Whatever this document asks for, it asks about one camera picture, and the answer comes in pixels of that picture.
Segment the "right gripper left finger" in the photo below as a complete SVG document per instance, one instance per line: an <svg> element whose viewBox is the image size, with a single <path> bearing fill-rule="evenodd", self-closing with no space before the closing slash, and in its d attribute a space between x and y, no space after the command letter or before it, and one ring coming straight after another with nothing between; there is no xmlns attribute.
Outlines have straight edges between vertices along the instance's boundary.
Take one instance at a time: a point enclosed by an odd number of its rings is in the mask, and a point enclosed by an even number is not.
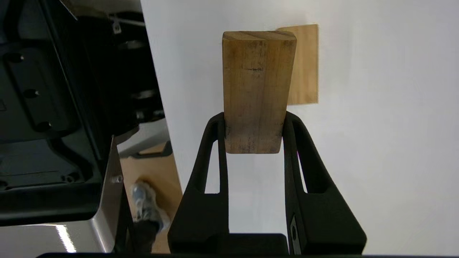
<svg viewBox="0 0 459 258"><path fill-rule="evenodd" d="M218 144L219 192L205 193L214 142ZM216 253L216 239L228 233L224 114L219 113L205 126L188 185L168 232L170 252Z"/></svg>

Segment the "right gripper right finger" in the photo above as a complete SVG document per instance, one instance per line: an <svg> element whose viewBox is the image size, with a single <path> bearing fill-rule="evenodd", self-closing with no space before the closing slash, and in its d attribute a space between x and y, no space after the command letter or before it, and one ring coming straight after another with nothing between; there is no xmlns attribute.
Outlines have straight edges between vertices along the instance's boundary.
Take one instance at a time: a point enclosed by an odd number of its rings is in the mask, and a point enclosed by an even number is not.
<svg viewBox="0 0 459 258"><path fill-rule="evenodd" d="M367 237L328 173L303 121L283 127L285 214L291 255L361 255Z"/></svg>

